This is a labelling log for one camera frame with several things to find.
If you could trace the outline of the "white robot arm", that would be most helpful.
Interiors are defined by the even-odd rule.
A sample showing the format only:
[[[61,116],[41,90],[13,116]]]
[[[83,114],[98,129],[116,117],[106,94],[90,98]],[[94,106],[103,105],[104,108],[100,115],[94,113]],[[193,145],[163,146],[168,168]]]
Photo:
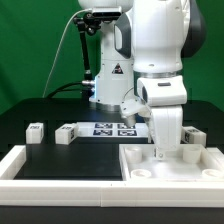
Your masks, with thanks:
[[[101,68],[90,105],[118,111],[127,126],[144,118],[155,157],[166,158],[181,142],[187,91],[182,58],[205,39],[196,0],[78,0],[101,26]]]

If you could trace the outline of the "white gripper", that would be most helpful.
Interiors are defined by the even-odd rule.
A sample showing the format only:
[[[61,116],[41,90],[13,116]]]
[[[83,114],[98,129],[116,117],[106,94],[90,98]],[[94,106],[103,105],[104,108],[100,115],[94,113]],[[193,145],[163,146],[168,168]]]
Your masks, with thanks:
[[[181,105],[152,107],[148,123],[154,142],[154,156],[165,160],[169,151],[176,151],[181,142],[183,110]]]

